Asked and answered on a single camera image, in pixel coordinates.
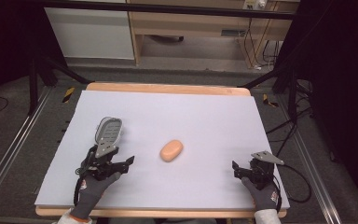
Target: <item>gray glove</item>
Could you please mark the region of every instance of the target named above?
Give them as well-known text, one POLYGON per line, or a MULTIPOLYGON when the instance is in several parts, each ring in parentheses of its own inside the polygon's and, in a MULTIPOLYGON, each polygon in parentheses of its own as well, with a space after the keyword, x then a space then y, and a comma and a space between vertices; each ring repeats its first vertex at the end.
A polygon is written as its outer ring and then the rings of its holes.
POLYGON ((103 192, 121 176, 116 172, 105 180, 98 181, 93 176, 87 175, 81 184, 79 191, 79 201, 77 206, 72 210, 71 216, 80 219, 88 219, 89 214, 95 205, 100 201, 103 192))
POLYGON ((255 201, 255 210, 276 209, 278 194, 273 184, 267 185, 265 188, 257 189, 248 177, 241 179, 242 184, 251 192, 255 201))

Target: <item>metal frame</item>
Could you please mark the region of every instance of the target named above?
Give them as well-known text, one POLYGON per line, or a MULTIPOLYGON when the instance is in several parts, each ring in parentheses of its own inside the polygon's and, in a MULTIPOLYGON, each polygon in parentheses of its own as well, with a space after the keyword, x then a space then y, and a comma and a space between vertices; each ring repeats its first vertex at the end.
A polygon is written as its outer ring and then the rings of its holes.
POLYGON ((28 134, 34 127, 37 118, 43 110, 43 107, 48 100, 49 94, 52 87, 45 87, 42 91, 42 94, 39 98, 40 104, 35 109, 34 113, 29 115, 27 119, 22 124, 20 130, 17 132, 16 137, 13 139, 10 147, 7 149, 4 158, 0 161, 0 185, 4 180, 8 170, 10 169, 11 164, 16 159, 17 154, 19 153, 23 143, 25 142, 28 134))
MULTIPOLYGON (((283 114, 287 119, 290 119, 289 114, 284 108, 287 108, 287 103, 282 99, 280 95, 278 95, 279 104, 282 105, 281 109, 283 114)), ((313 192, 319 202, 319 205, 322 208, 322 212, 324 213, 324 217, 329 224, 338 224, 342 223, 341 218, 339 217, 338 211, 334 206, 333 201, 330 198, 330 194, 327 191, 326 186, 322 178, 319 175, 318 170, 313 163, 312 158, 307 150, 307 147, 301 137, 299 131, 294 134, 295 143, 298 149, 298 155, 304 165, 304 169, 307 172, 307 175, 310 179, 310 185, 312 186, 313 192)))
POLYGON ((260 11, 246 9, 216 8, 216 7, 182 7, 164 6, 149 4, 126 4, 126 3, 105 3, 87 1, 62 1, 62 0, 17 0, 23 4, 35 4, 41 7, 57 7, 72 9, 92 9, 106 11, 135 11, 172 13, 187 15, 205 15, 222 17, 244 17, 276 20, 292 20, 299 16, 292 12, 260 11))

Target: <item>black metal pole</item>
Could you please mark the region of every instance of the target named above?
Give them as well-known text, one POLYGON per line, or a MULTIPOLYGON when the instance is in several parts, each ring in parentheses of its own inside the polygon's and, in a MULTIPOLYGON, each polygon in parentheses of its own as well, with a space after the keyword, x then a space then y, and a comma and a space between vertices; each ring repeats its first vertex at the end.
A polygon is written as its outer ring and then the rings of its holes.
POLYGON ((15 0, 25 4, 36 4, 41 7, 57 7, 72 9, 92 9, 106 11, 134 11, 134 12, 154 12, 172 13, 186 15, 222 16, 222 17, 243 17, 275 20, 292 20, 298 15, 292 12, 246 10, 217 7, 184 7, 184 6, 164 6, 151 4, 126 4, 126 3, 106 3, 106 2, 87 2, 87 1, 62 1, 62 0, 15 0))
POLYGON ((65 66, 57 63, 56 61, 52 60, 49 57, 44 57, 43 58, 44 61, 46 63, 48 63, 50 66, 62 71, 63 73, 65 73, 68 77, 72 77, 74 80, 80 82, 81 84, 90 84, 91 82, 94 82, 92 80, 88 80, 78 74, 76 74, 75 72, 73 72, 72 70, 70 70, 69 68, 66 68, 65 66))
POLYGON ((253 80, 253 81, 251 81, 251 82, 249 82, 247 84, 237 86, 237 88, 245 88, 245 89, 250 90, 251 88, 257 86, 258 84, 260 84, 260 83, 262 83, 264 81, 267 81, 272 77, 276 77, 277 74, 278 74, 277 70, 272 70, 272 71, 266 73, 265 75, 263 75, 261 77, 258 77, 257 79, 255 79, 255 80, 253 80))

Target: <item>gray floor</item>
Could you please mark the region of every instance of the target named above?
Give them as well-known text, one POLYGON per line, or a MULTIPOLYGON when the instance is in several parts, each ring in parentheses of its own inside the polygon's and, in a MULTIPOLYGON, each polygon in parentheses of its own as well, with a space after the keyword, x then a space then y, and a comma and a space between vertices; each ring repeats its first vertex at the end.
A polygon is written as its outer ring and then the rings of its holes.
MULTIPOLYGON (((239 52, 238 43, 233 38, 187 38, 177 42, 174 38, 149 36, 145 39, 143 57, 138 66, 121 65, 103 61, 98 68, 90 64, 72 64, 78 74, 95 80, 176 83, 199 85, 237 86, 267 73, 268 66, 261 70, 249 69, 239 52)), ((44 111, 27 136, 16 160, 11 164, 0 187, 0 220, 18 220, 17 223, 37 223, 56 217, 39 217, 34 212, 34 190, 43 181, 49 162, 63 137, 68 121, 76 107, 81 90, 80 85, 66 76, 59 77, 59 84, 51 90, 44 111), (76 87, 74 95, 67 104, 61 103, 68 87, 76 87)), ((274 95, 269 80, 252 89, 257 107, 266 130, 285 121, 281 106, 273 107, 263 103, 263 94, 271 101, 283 99, 283 95, 274 95)), ((0 159, 4 156, 21 123, 25 120, 28 109, 28 89, 26 78, 7 83, 0 88, 0 96, 8 100, 7 107, 0 111, 0 159)), ((0 108, 6 101, 0 98, 0 108)), ((306 101, 299 104, 298 110, 307 108, 306 101)), ((307 150, 317 165, 323 182, 334 202, 342 223, 358 223, 358 191, 351 182, 342 164, 331 162, 328 147, 319 128, 310 114, 298 121, 298 133, 303 136, 307 150)), ((285 127, 268 135, 268 140, 281 140, 288 132, 285 127)), ((276 152, 282 142, 271 142, 271 149, 276 152)), ((306 173, 299 158, 298 145, 291 139, 282 151, 281 159, 306 173)), ((306 196, 304 182, 290 171, 280 169, 283 184, 294 198, 306 196)), ((307 203, 291 203, 284 223, 326 223, 324 213, 315 194, 307 203)), ((234 220, 234 223, 247 223, 247 220, 234 220)))

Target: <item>table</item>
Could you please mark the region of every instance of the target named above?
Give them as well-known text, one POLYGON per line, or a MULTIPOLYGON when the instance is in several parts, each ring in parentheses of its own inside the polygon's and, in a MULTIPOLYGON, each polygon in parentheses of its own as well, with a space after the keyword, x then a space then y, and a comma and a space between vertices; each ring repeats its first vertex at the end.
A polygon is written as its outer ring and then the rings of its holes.
MULTIPOLYGON (((179 85, 158 85, 158 84, 133 84, 133 83, 91 83, 87 91, 116 91, 116 92, 149 92, 149 93, 175 93, 192 95, 225 95, 225 96, 250 96, 246 89, 228 87, 207 87, 207 86, 179 86, 179 85)), ((139 160, 135 156, 134 164, 139 160)), ((36 213, 40 216, 61 216, 69 206, 38 204, 36 213)), ((96 217, 253 217, 253 210, 239 209, 139 209, 139 208, 98 208, 94 209, 91 216, 96 217)), ((286 209, 279 213, 279 217, 286 215, 286 209)))

